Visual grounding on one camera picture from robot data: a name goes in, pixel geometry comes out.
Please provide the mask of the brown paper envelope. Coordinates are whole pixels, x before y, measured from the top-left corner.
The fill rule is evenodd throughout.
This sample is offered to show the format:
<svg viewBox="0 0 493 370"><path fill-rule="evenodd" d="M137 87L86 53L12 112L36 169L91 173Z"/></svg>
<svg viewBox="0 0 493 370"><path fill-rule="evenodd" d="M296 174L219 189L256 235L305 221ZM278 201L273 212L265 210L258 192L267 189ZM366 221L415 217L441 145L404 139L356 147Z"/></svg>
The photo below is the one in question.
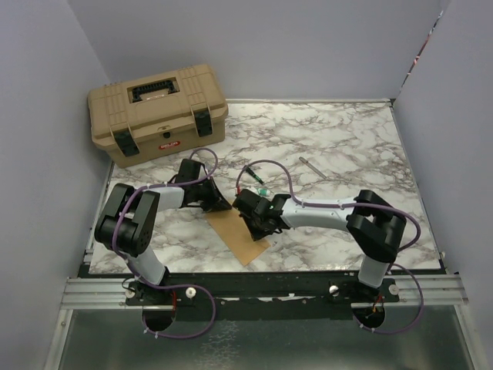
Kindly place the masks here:
<svg viewBox="0 0 493 370"><path fill-rule="evenodd" d="M252 239L243 218L235 209L207 213L205 218L243 266L247 266L270 247L268 240Z"/></svg>

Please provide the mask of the green black glue pen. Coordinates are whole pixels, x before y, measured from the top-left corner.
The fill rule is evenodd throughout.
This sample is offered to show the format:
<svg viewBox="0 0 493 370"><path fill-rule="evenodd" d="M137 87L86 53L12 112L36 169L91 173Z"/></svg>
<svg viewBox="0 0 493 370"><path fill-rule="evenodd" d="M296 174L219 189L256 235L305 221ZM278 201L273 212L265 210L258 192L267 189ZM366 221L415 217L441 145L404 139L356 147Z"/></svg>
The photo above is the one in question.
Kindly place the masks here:
<svg viewBox="0 0 493 370"><path fill-rule="evenodd" d="M265 184L265 182L249 166L245 166L243 169L252 178L254 178L259 184L261 184L261 185L264 185Z"/></svg>

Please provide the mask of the white green glue stick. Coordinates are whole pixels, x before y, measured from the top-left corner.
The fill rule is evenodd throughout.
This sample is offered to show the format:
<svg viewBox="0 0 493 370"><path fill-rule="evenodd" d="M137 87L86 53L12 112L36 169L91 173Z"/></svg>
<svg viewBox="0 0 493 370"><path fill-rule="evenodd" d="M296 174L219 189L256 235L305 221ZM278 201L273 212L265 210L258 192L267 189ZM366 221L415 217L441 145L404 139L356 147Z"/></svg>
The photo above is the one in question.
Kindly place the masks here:
<svg viewBox="0 0 493 370"><path fill-rule="evenodd" d="M263 197L268 197L271 194L271 192L268 189L265 189L265 188L258 188L257 189L257 193L260 196L263 196Z"/></svg>

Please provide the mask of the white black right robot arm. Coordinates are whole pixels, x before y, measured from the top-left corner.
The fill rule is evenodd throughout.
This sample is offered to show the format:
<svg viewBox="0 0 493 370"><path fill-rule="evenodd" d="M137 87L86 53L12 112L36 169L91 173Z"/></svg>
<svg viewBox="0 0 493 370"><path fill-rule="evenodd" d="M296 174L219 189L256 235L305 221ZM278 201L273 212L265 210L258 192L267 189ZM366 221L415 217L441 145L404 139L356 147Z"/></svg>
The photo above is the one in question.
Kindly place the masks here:
<svg viewBox="0 0 493 370"><path fill-rule="evenodd" d="M388 268L395 262L401 245L405 216L371 190L362 190L355 198L341 200L335 206L296 202L289 194L273 199L241 190L233 202L250 236L258 241L271 234L298 227L319 227L348 232L364 253L354 293L362 301L372 301L382 290Z"/></svg>

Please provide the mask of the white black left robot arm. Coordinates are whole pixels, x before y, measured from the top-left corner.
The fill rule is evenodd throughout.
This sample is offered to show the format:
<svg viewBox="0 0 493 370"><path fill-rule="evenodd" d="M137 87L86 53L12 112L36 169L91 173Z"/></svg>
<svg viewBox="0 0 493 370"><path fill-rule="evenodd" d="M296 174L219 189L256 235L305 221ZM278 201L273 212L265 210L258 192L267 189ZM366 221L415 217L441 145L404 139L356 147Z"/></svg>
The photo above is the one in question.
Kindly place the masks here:
<svg viewBox="0 0 493 370"><path fill-rule="evenodd" d="M182 160L169 183L140 190L116 184L96 222L95 240L126 262L134 277L145 284L143 294L153 304L162 304L170 293L165 281L169 270L149 246L156 215L187 207L205 213L232 209L205 165L192 159Z"/></svg>

